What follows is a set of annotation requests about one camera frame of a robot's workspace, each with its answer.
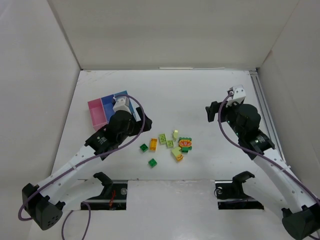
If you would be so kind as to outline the yellow orange long lego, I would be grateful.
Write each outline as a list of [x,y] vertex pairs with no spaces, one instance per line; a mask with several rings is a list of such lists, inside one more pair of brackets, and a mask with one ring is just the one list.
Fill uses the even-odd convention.
[[156,138],[151,138],[149,143],[149,150],[155,152],[157,150],[158,140]]

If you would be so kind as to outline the dark green square lego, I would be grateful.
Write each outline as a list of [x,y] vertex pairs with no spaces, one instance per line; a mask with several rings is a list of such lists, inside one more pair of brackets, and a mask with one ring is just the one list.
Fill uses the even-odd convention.
[[158,162],[154,158],[152,158],[151,160],[148,161],[148,165],[151,168],[154,168],[157,164],[158,164]]
[[146,152],[149,149],[145,143],[143,143],[139,148],[142,152]]

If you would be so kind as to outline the lime green small lego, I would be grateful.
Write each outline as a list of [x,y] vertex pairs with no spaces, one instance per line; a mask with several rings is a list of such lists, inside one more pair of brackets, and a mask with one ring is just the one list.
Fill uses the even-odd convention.
[[173,148],[173,147],[174,147],[174,142],[173,142],[173,140],[167,140],[167,141],[166,141],[166,145],[167,145],[168,148]]

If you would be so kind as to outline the pale green curved lego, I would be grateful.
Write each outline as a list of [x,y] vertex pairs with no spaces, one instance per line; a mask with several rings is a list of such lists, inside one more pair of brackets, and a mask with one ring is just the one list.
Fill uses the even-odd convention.
[[179,131],[178,130],[174,130],[173,134],[172,134],[172,138],[176,141],[179,135]]

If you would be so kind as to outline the orange flower oval lego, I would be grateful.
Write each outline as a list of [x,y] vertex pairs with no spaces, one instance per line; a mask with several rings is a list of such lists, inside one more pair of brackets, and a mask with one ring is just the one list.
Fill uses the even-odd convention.
[[178,145],[181,148],[190,148],[190,147],[192,147],[192,140],[189,138],[180,139],[178,141]]

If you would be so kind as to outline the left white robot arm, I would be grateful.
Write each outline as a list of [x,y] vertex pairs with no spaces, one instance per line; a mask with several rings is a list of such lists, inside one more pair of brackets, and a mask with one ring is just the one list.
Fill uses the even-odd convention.
[[22,189],[22,203],[41,230],[53,227],[67,209],[78,208],[83,201],[107,195],[113,181],[94,168],[110,154],[124,147],[123,142],[152,128],[152,120],[136,109],[140,120],[126,110],[117,110],[109,123],[97,130],[73,157],[46,179]]

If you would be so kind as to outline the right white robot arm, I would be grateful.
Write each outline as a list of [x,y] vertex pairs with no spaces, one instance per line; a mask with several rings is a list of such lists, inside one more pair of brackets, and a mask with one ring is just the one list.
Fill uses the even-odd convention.
[[238,138],[235,147],[243,150],[271,179],[287,205],[276,207],[281,222],[295,240],[313,238],[320,232],[320,199],[293,174],[271,139],[260,129],[261,116],[255,106],[214,101],[205,107],[208,122],[218,118],[227,123]]

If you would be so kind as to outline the pink drawer bin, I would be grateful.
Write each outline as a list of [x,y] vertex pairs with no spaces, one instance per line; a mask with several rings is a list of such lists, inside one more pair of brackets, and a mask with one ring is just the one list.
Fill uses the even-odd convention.
[[93,129],[97,131],[108,123],[102,100],[97,98],[88,101],[87,104]]

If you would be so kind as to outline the dark blue drawer bin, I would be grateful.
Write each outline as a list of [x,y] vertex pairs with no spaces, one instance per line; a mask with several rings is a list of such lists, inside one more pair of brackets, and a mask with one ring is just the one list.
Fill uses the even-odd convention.
[[101,98],[102,107],[104,110],[106,122],[110,122],[110,118],[115,114],[115,111],[113,110],[115,99],[115,95],[107,95]]

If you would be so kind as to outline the white strip back edge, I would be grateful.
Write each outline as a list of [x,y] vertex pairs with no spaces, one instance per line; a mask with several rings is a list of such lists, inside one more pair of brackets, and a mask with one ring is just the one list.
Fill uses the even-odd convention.
[[158,67],[158,70],[225,70],[225,67]]

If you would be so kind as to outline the aluminium rail right edge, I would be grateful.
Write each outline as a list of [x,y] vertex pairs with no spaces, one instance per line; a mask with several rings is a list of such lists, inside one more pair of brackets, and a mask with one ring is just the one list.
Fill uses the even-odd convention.
[[274,143],[275,148],[279,151],[279,154],[282,157],[282,159],[285,160],[280,139],[278,137],[278,134],[272,119],[272,115],[267,103],[267,99],[265,97],[265,94],[261,85],[261,81],[259,79],[258,71],[256,69],[250,70],[249,75],[251,77],[251,81],[257,97],[257,101],[260,107],[261,115],[266,127],[267,134],[269,138],[272,140],[272,142]]

